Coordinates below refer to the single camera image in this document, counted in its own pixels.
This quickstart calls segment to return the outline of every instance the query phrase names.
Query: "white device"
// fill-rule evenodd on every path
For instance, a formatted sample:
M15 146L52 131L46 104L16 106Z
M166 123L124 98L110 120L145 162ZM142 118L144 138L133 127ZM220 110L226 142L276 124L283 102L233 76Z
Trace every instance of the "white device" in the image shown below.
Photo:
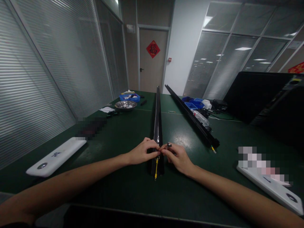
M237 170L259 186L282 206L286 207L297 215L304 215L301 199L296 194L279 184L277 181L239 166L237 166Z
M34 164L26 171L26 173L31 176L50 176L85 143L86 140L82 140L82 138L70 138L39 162Z

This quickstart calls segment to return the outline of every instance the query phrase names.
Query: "red diamond decoration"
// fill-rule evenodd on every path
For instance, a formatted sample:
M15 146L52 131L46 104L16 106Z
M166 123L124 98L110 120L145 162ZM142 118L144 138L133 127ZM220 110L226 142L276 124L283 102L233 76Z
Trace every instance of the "red diamond decoration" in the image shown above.
M154 58L161 51L155 41L152 41L146 49L152 58Z

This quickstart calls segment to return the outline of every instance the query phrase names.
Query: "red decoration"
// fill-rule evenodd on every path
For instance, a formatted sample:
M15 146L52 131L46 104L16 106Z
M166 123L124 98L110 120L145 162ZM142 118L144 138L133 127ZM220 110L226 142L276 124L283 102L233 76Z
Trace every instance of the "red decoration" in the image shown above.
M152 58L154 58L161 51L155 41L152 41L146 49Z
M304 62L290 68L288 73L303 73L304 72Z

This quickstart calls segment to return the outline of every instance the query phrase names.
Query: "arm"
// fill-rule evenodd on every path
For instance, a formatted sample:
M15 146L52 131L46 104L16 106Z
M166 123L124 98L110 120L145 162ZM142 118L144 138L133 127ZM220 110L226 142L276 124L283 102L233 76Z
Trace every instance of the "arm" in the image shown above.
M217 194L258 227L304 227L304 220L278 203L194 165L182 146L172 144L169 150L165 148L166 144L160 150L168 157L169 163L173 163L181 173Z
M149 148L159 149L159 146L154 140L145 138L126 154L67 171L18 193L0 205L0 226L14 222L32 225L39 216L67 202L106 175L160 154L147 154Z

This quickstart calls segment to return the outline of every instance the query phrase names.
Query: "black monitor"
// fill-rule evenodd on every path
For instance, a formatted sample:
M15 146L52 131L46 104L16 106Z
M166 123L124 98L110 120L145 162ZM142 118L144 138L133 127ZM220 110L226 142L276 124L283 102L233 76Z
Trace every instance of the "black monitor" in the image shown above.
M227 112L251 123L293 77L290 73L239 72L224 98Z

